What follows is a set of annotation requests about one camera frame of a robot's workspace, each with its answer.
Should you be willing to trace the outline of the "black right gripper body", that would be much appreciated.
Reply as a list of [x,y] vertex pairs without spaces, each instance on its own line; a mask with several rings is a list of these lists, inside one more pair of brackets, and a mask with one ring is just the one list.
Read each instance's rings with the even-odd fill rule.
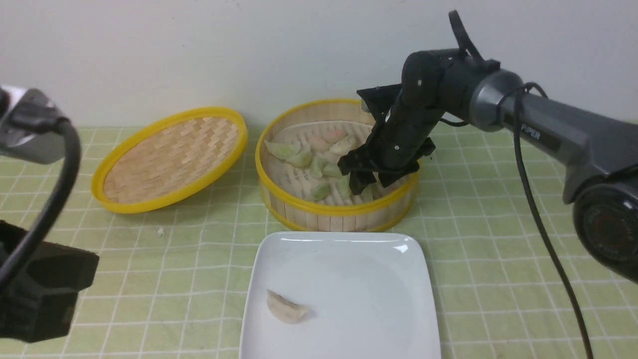
[[365,142],[337,162],[342,175],[351,171],[416,173],[418,161],[436,146],[429,135],[444,112],[424,105],[417,91],[401,84],[357,90],[362,107],[373,116],[374,125]]

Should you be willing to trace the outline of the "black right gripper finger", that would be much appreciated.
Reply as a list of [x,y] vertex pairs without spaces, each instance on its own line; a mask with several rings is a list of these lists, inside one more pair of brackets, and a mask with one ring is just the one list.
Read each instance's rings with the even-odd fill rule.
[[383,188],[387,188],[408,175],[410,175],[409,172],[379,172],[378,181]]
[[352,195],[360,195],[371,184],[376,183],[373,172],[351,171],[349,173],[349,190]]

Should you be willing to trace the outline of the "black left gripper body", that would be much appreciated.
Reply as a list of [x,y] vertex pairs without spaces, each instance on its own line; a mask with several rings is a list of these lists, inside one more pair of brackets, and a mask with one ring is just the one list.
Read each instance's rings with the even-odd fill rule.
[[93,285],[99,256],[43,242],[1,293],[0,336],[37,343],[69,334],[80,291]]

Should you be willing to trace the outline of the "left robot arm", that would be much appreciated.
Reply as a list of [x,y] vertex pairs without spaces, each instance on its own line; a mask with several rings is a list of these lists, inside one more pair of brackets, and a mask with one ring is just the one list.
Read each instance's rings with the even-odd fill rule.
[[63,163],[29,229],[1,222],[0,336],[29,344],[65,337],[78,295],[93,285],[99,264],[93,252],[45,241],[77,181],[80,137],[42,91],[3,85],[1,154],[40,165]]

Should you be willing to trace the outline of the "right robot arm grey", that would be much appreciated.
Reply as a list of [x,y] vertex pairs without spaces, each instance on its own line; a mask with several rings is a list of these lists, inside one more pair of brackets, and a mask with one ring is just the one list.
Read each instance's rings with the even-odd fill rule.
[[365,142],[338,168],[359,194],[419,170],[435,150],[430,134],[445,113],[481,131],[507,129],[565,166],[563,202],[573,207],[583,247],[601,265],[637,281],[637,125],[529,91],[519,75],[460,48],[410,54],[401,84],[360,89],[374,118]]

